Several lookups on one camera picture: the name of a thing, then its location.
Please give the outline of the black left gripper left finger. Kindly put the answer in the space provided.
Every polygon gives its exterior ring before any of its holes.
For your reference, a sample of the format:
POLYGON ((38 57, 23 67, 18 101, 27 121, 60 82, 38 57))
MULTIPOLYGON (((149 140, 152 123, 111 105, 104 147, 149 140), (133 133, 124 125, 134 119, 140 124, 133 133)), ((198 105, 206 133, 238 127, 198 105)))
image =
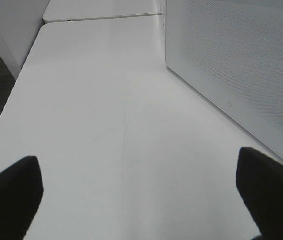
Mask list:
POLYGON ((36 156, 24 157, 0 173, 0 240, 25 238, 43 195, 36 156))

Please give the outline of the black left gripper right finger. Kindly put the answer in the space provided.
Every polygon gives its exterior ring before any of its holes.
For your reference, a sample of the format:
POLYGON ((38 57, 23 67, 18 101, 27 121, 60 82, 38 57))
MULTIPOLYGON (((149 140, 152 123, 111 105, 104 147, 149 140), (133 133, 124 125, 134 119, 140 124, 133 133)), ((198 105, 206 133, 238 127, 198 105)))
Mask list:
POLYGON ((256 223, 258 240, 283 240, 283 164, 252 147, 239 151, 236 187, 256 223))

